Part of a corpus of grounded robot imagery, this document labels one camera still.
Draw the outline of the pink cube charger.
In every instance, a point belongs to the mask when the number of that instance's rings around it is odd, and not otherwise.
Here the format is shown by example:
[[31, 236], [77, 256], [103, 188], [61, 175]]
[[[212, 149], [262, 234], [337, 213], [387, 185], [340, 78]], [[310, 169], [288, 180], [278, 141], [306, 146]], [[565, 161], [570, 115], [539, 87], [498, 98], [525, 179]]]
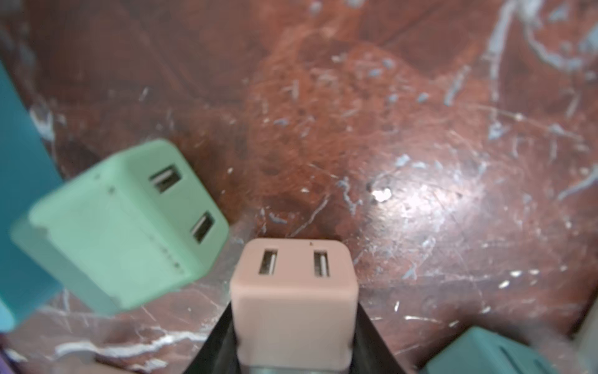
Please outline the pink cube charger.
[[253, 239], [230, 281], [239, 362], [264, 369], [348, 370], [358, 293], [342, 242]]

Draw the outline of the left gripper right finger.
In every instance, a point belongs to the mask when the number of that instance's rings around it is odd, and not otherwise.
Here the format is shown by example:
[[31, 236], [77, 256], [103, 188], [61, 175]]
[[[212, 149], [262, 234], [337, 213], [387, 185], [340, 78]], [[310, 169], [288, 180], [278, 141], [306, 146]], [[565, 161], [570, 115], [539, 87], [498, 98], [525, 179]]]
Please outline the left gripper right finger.
[[350, 374], [405, 374], [371, 318], [358, 303]]

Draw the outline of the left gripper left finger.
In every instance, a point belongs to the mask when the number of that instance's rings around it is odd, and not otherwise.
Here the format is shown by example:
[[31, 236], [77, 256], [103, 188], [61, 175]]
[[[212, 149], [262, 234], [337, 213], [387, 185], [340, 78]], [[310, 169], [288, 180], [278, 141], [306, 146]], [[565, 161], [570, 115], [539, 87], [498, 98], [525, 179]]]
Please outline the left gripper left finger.
[[240, 374], [232, 305], [218, 319], [199, 353], [184, 374]]

